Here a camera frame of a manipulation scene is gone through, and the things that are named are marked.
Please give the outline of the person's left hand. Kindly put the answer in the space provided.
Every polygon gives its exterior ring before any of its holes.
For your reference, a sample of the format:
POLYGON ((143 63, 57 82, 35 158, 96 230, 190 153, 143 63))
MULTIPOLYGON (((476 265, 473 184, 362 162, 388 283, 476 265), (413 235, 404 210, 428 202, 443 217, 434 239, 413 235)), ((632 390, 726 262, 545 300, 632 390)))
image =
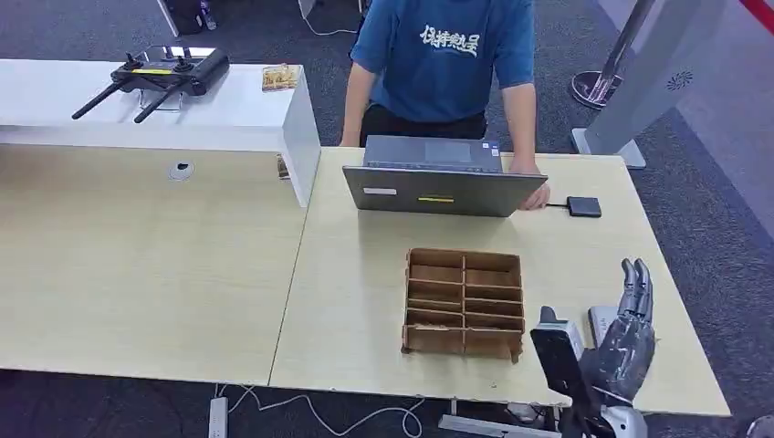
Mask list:
POLYGON ((540 187, 532 193, 527 200, 525 200, 520 206, 519 210, 531 211, 545 208, 549 203, 550 187, 544 182, 540 187))

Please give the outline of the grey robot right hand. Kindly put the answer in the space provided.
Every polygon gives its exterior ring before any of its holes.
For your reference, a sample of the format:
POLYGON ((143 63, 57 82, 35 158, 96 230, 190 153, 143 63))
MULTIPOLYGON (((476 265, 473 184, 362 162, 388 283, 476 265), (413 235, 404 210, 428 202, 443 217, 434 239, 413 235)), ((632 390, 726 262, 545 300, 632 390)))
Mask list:
POLYGON ((623 292, 601 344, 583 365, 590 385, 629 405, 643 386, 655 351, 653 283, 646 263, 622 261, 623 292))

